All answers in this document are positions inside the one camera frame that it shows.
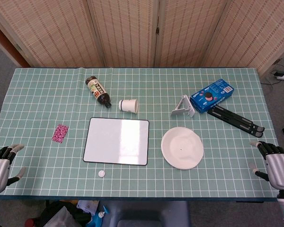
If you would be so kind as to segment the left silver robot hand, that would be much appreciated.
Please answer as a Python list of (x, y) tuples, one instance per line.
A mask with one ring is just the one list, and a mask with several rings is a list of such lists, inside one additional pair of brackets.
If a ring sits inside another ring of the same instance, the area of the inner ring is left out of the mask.
[(23, 144), (13, 144), (0, 149), (0, 193), (7, 186), (19, 181), (25, 174), (26, 168), (23, 167), (16, 176), (9, 178), (11, 164), (16, 154), (23, 148)]

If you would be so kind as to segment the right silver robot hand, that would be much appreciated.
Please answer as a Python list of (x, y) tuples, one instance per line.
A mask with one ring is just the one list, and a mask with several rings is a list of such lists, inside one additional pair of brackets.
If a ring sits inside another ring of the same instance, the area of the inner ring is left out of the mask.
[(253, 174), (270, 182), (275, 189), (284, 190), (284, 149), (263, 141), (252, 141), (250, 144), (260, 151), (267, 171), (263, 173), (255, 164), (250, 163)]

